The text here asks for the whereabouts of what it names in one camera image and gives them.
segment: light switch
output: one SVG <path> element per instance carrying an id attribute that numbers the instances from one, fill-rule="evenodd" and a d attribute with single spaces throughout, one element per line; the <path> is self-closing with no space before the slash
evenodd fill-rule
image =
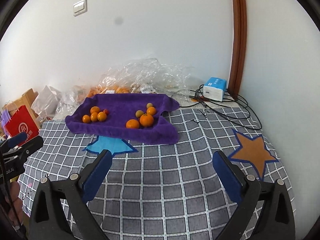
<path id="1" fill-rule="evenodd" d="M 73 16 L 78 16 L 87 11 L 87 0 L 81 0 L 73 5 Z"/>

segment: tissue box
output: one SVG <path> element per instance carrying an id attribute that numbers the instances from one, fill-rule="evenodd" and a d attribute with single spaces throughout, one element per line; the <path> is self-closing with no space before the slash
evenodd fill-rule
<path id="1" fill-rule="evenodd" d="M 221 78 L 210 78 L 203 86 L 203 95 L 206 98 L 221 101 L 227 89 L 227 81 Z"/>

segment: purple towel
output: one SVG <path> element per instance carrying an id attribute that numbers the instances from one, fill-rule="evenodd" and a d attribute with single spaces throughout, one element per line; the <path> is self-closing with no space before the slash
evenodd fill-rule
<path id="1" fill-rule="evenodd" d="M 155 119 L 153 127 L 126 128 L 128 120 L 137 120 L 136 111 L 146 112 L 147 103 L 152 103 L 157 110 L 153 116 Z M 93 106 L 98 106 L 101 111 L 109 110 L 105 122 L 82 122 L 82 116 L 90 115 Z M 179 103 L 165 94 L 98 94 L 93 98 L 86 98 L 72 116 L 66 117 L 66 124 L 73 133 L 103 135 L 146 144 L 174 144 L 178 142 L 178 132 L 161 114 L 178 108 Z"/>

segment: bed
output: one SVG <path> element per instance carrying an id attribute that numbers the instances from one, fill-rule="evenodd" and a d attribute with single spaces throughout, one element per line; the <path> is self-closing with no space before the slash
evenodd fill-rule
<path id="1" fill-rule="evenodd" d="M 237 105 L 217 110 L 236 117 L 245 113 Z M 236 126 L 211 111 L 204 112 L 189 107 L 164 114 L 179 133 L 179 142 L 174 145 L 128 141 L 138 152 L 115 155 L 95 199 L 88 203 L 110 240 L 215 239 L 237 205 L 221 186 L 212 166 L 212 154 L 220 149 L 229 156 L 235 151 L 239 143 L 234 130 L 250 138 L 262 134 L 266 148 L 280 160 L 261 131 Z M 241 124 L 254 126 L 256 122 L 248 119 Z M 44 146 L 28 159 L 26 172 L 19 179 L 20 197 L 29 213 L 42 177 L 65 179 L 80 172 L 97 156 L 85 150 L 96 136 L 73 134 L 64 122 L 44 123 L 40 135 Z M 245 174 L 257 177 L 249 163 L 234 164 Z M 285 182 L 295 213 L 294 195 L 284 166 L 280 162 L 268 163 L 264 181 L 274 182 L 280 178 Z M 250 237 L 262 203 L 258 202 L 242 239 Z M 81 239 L 68 203 L 64 201 L 62 205 L 73 234 Z"/>

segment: light blue shape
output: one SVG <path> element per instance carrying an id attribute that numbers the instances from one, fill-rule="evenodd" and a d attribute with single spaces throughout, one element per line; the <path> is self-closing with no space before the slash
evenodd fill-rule
<path id="1" fill-rule="evenodd" d="M 109 150 L 112 153 L 112 156 L 122 153 L 138 152 L 137 149 L 127 141 L 106 136 L 97 136 L 97 139 L 88 144 L 84 150 L 97 155 L 99 155 L 103 150 Z"/>
<path id="2" fill-rule="evenodd" d="M 220 90 L 223 90 L 223 92 L 225 92 L 226 88 L 227 88 L 227 81 L 225 79 L 222 79 L 222 78 L 213 78 L 213 77 L 211 77 L 206 82 L 206 84 L 204 84 L 204 86 L 220 89 Z"/>

